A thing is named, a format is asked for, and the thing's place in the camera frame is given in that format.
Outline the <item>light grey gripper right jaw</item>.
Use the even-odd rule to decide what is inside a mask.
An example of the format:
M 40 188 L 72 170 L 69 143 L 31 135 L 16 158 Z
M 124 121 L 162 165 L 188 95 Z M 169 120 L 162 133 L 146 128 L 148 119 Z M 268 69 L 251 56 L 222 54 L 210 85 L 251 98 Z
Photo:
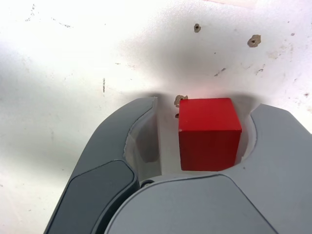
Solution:
M 290 112 L 269 105 L 259 105 L 251 118 L 253 149 L 245 160 L 140 189 L 121 205 L 107 233 L 311 233 L 311 134 Z

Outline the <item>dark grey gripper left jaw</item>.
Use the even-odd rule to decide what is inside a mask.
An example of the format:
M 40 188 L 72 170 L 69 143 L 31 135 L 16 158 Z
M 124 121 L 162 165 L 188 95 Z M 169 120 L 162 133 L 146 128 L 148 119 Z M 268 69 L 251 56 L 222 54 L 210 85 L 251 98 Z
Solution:
M 108 116 L 86 144 L 45 229 L 102 234 L 140 183 L 161 173 L 157 98 L 138 98 Z

